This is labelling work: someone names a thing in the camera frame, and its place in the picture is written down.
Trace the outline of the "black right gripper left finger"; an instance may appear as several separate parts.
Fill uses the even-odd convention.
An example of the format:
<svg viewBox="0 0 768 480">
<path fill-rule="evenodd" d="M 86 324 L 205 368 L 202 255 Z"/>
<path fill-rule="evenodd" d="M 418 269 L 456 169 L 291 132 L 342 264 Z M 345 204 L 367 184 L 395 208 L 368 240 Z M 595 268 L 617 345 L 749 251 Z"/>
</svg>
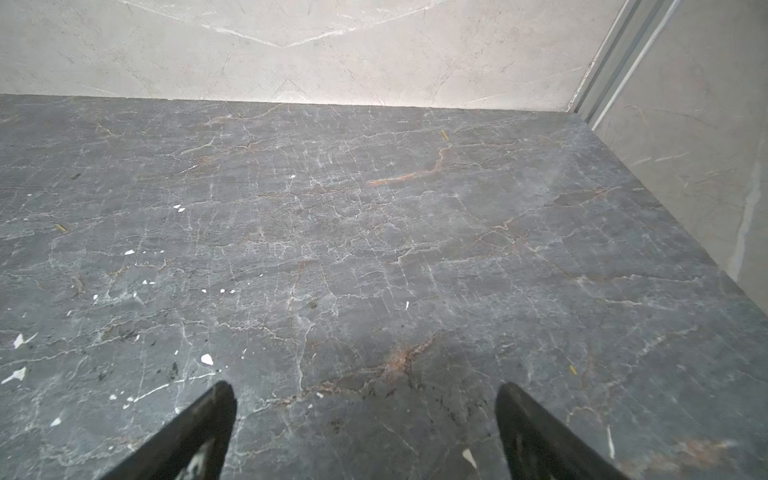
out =
<svg viewBox="0 0 768 480">
<path fill-rule="evenodd" d="M 218 479 L 237 413 L 233 387 L 215 383 L 105 479 Z"/>
</svg>

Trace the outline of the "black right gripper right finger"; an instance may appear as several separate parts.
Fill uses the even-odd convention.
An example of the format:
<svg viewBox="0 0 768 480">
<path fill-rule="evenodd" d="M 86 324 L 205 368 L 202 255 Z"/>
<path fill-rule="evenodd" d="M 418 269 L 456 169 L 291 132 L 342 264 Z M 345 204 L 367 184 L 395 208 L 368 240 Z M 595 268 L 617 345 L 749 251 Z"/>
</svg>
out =
<svg viewBox="0 0 768 480">
<path fill-rule="evenodd" d="M 500 386 L 495 416 L 514 479 L 627 479 L 513 382 Z"/>
</svg>

